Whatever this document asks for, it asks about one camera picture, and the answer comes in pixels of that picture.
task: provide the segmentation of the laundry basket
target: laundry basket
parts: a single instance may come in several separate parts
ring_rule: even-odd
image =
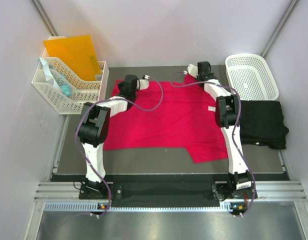
[[[225,60],[226,76],[242,100],[276,100],[279,90],[265,59],[256,54],[234,54]]]

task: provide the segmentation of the metal post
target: metal post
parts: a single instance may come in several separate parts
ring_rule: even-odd
[[[50,21],[48,15],[46,14],[44,8],[42,7],[39,0],[30,0],[30,2],[33,4],[34,8],[36,9],[39,17],[41,18],[42,22],[44,23],[45,27],[49,31],[50,35],[55,37],[58,36],[58,33],[56,32],[52,22]]]
[[[266,57],[269,55],[271,48],[273,44],[275,43],[276,39],[278,38],[280,32],[282,31],[283,27],[287,23],[288,19],[290,18],[293,10],[297,6],[300,0],[291,0],[289,5],[287,6],[287,9],[285,10],[282,18],[278,22],[278,25],[276,26],[274,32],[272,33],[269,41],[267,42],[265,49],[263,50],[261,56],[266,59]]]

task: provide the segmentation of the folded black cloth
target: folded black cloth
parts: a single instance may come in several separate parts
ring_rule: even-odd
[[[286,149],[289,129],[283,119],[279,101],[241,101],[241,143]]]

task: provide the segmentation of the yellow folder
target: yellow folder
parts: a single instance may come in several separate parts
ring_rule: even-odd
[[[100,81],[101,69],[90,35],[44,41],[50,57],[61,59],[85,81]]]

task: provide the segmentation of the black cloth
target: black cloth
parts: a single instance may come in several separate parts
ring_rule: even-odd
[[[286,149],[289,129],[283,118],[279,101],[241,101],[241,143]]]

